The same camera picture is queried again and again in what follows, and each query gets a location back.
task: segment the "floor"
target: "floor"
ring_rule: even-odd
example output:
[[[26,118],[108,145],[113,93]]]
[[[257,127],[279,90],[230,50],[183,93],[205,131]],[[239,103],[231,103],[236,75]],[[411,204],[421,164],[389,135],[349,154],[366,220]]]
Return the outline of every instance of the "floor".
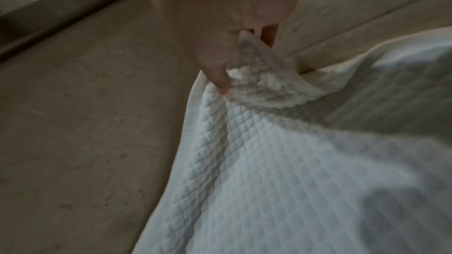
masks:
[[[305,72],[451,24],[450,0],[301,0],[275,49]],[[130,253],[197,72],[149,0],[120,0],[0,64],[0,253]]]

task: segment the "hand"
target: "hand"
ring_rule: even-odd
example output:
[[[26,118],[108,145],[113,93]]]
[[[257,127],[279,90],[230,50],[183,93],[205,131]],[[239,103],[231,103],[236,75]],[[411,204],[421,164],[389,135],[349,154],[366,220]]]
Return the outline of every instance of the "hand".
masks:
[[[272,46],[278,24],[298,0],[152,0],[163,22],[187,55],[226,94],[226,63],[238,46],[240,30],[262,28]]]

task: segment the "white quilted fabric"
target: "white quilted fabric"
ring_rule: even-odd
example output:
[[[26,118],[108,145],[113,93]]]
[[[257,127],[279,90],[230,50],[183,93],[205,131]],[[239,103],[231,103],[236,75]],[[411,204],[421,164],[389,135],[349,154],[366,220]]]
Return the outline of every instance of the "white quilted fabric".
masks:
[[[227,68],[134,254],[451,253],[452,28],[303,76],[243,32]]]

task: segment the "quilted towel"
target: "quilted towel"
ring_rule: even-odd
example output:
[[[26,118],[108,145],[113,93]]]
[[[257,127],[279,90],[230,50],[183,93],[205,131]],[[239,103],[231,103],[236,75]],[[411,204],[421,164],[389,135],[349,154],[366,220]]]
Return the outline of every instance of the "quilted towel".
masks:
[[[134,254],[452,251],[452,28],[298,75],[243,32],[200,73]]]

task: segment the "finger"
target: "finger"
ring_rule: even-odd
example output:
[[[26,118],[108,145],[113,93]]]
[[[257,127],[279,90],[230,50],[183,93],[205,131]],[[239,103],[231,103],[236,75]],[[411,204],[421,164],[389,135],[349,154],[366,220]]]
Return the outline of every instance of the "finger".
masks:
[[[215,86],[218,87],[218,91],[221,95],[228,93],[231,86],[231,79],[226,72],[226,65],[203,67],[202,72]]]
[[[262,28],[260,39],[267,44],[270,48],[273,47],[276,34],[278,33],[278,25],[269,25]]]

